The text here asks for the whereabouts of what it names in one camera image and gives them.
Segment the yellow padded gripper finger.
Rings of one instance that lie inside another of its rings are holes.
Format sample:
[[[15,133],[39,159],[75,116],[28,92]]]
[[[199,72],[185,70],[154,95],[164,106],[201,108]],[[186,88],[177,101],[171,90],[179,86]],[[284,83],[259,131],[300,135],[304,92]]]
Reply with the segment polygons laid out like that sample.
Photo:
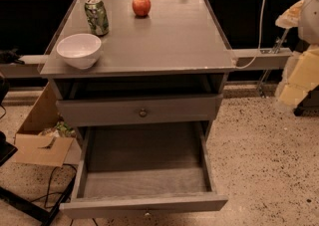
[[[285,66],[283,80],[277,89],[278,100],[297,107],[319,85],[319,47],[303,53],[294,52]]]
[[[283,29],[297,27],[303,3],[304,1],[300,0],[293,4],[276,19],[275,25]]]

